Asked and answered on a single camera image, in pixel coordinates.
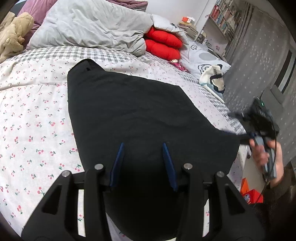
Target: metal screw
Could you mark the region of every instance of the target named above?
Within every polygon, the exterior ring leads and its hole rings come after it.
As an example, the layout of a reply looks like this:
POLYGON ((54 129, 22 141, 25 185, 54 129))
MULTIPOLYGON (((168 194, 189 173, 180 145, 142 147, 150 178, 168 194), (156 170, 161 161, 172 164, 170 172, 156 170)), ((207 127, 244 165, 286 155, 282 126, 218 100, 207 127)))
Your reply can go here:
POLYGON ((224 175, 225 175, 225 174, 224 174, 224 172, 222 172, 222 171, 217 172, 217 176, 218 176, 218 177, 224 177, 224 175))
POLYGON ((62 176, 63 176, 63 177, 67 177, 67 176, 69 176, 70 174, 71 174, 71 172, 68 171, 68 170, 62 172, 62 176))
POLYGON ((184 168, 190 170, 191 168, 193 168, 193 165, 191 163, 185 163, 184 168))
POLYGON ((104 165, 98 163, 98 164, 95 164, 94 168, 95 168, 96 170, 102 170, 102 169, 104 168, 104 165))

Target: gray comforter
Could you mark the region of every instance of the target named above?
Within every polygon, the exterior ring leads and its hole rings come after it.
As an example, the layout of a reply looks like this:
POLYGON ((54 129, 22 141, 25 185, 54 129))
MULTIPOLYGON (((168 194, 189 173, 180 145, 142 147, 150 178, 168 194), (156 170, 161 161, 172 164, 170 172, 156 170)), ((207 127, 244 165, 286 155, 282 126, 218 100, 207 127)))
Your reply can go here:
POLYGON ((58 0, 32 36, 28 49, 74 45, 112 48, 143 55, 143 35, 149 31, 151 15, 106 0, 58 0))

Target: gray curtain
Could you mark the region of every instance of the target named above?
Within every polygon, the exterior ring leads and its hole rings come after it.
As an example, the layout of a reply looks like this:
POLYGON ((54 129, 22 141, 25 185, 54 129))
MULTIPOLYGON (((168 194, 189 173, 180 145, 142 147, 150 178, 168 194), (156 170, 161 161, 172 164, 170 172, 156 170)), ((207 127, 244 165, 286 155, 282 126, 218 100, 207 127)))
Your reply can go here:
POLYGON ((224 101, 230 110, 243 111, 274 83, 290 45, 290 34, 277 20, 246 3, 236 35, 228 48, 230 70, 223 75, 224 101))
POLYGON ((283 161, 286 165, 296 156, 296 70, 284 92, 284 113, 278 122, 280 134, 278 141, 283 150, 283 161))

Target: red stuffed toy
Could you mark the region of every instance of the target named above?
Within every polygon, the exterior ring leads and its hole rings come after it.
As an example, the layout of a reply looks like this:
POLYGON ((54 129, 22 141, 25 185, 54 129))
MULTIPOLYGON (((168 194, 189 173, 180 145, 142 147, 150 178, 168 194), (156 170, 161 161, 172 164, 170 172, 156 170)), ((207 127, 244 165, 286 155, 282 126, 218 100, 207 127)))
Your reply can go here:
POLYGON ((164 44, 157 43, 151 39, 145 39, 146 51, 153 55, 171 61, 172 59, 180 59, 181 54, 179 50, 170 48, 164 44))
POLYGON ((149 32, 146 33, 146 37, 175 49, 179 49, 183 45, 182 41, 178 39, 175 35, 163 30, 155 29, 154 27, 151 27, 149 32))

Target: stack of books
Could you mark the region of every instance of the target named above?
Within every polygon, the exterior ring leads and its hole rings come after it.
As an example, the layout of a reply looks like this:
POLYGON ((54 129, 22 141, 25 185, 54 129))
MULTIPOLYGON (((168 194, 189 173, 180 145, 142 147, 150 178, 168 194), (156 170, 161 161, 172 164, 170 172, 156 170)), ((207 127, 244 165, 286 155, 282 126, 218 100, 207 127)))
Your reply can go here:
POLYGON ((195 39, 198 36, 198 31, 196 31, 196 27, 191 23, 179 22, 178 27, 183 29, 185 33, 192 39, 195 39))

